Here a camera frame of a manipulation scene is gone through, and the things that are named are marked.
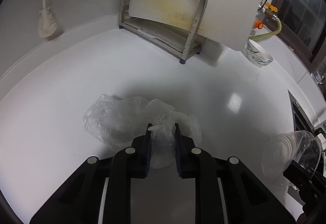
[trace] yellow hose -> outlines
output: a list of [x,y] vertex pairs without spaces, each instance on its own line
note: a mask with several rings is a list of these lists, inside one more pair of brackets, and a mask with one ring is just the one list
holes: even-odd
[[276,22],[278,23],[278,28],[275,31],[269,32],[269,33],[265,33],[265,34],[261,34],[261,35],[250,36],[249,39],[251,39],[251,40],[257,40],[257,39],[262,39],[262,38],[266,38],[266,37],[277,35],[282,30],[282,23],[281,23],[281,20],[279,18],[277,18]]

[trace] plastic bag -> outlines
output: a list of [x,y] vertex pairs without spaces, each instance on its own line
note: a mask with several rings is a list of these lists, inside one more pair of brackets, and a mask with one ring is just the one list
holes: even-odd
[[107,94],[84,115],[85,129],[118,152],[131,146],[135,137],[146,132],[148,123],[152,137],[151,167],[169,166],[175,159],[175,123],[184,136],[191,137],[197,146],[202,141],[198,120],[194,115],[175,112],[174,107],[159,99],[148,101],[143,97],[118,100]]

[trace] dish rack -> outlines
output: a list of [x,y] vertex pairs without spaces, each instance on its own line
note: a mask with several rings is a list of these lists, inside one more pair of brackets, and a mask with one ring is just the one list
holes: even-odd
[[205,42],[205,37],[197,35],[204,15],[207,0],[199,0],[199,4],[189,31],[147,19],[129,16],[129,6],[125,0],[120,0],[119,28],[126,28],[140,35],[161,48],[180,58],[180,63],[194,54],[199,54]]

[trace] ceramic bowl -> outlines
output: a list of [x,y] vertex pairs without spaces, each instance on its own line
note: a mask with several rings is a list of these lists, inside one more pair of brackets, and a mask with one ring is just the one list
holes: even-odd
[[247,59],[259,68],[266,66],[273,61],[272,56],[264,50],[261,45],[250,39],[246,45],[246,53]]

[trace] transparent container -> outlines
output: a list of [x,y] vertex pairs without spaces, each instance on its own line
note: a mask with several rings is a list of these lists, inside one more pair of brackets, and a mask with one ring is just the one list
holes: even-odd
[[312,177],[322,154],[322,143],[310,132],[295,131],[280,134],[266,145],[261,168],[264,176],[277,186],[292,185],[283,172],[292,160],[297,162]]
[[324,84],[326,82],[326,62],[323,61],[310,75],[314,78],[317,84]]

